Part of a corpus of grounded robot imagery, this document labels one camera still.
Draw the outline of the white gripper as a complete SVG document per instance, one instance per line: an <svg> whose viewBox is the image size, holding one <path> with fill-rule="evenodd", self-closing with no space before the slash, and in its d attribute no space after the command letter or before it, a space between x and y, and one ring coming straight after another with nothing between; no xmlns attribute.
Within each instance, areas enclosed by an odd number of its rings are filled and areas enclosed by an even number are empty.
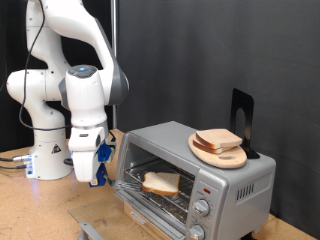
<svg viewBox="0 0 320 240"><path fill-rule="evenodd" d="M95 151L73 151L72 160L77 180L90 182L91 187L97 186L96 173L100 166L98 153Z"/></svg>

